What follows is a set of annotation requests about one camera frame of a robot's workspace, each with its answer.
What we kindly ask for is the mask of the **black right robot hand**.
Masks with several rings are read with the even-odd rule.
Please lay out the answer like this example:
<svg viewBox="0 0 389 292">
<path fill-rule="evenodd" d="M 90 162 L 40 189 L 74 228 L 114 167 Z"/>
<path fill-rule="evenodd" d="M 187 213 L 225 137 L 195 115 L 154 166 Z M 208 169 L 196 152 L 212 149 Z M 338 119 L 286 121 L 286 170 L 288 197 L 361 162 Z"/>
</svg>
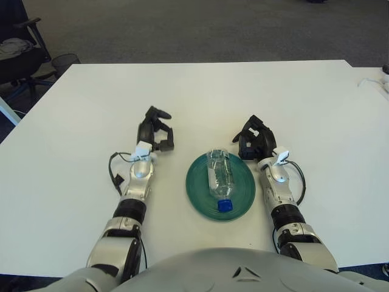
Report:
<svg viewBox="0 0 389 292">
<path fill-rule="evenodd" d="M 242 160 L 257 160 L 272 157 L 277 147 L 275 136 L 257 116 L 250 116 L 242 130 L 233 138 L 238 143 L 238 154 Z"/>
</svg>

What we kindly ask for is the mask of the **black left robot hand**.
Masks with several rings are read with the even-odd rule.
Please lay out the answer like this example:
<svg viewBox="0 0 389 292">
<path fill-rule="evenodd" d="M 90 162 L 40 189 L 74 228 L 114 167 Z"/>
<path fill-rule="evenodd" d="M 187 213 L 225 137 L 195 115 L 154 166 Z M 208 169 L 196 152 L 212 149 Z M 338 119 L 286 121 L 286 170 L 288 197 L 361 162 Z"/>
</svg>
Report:
<svg viewBox="0 0 389 292">
<path fill-rule="evenodd" d="M 138 126 L 137 142 L 151 144 L 151 151 L 172 151 L 174 150 L 173 129 L 163 123 L 161 119 L 170 120 L 171 115 L 151 106 L 146 112 L 144 120 Z M 166 132 L 167 138 L 155 142 L 154 134 L 160 130 Z"/>
</svg>

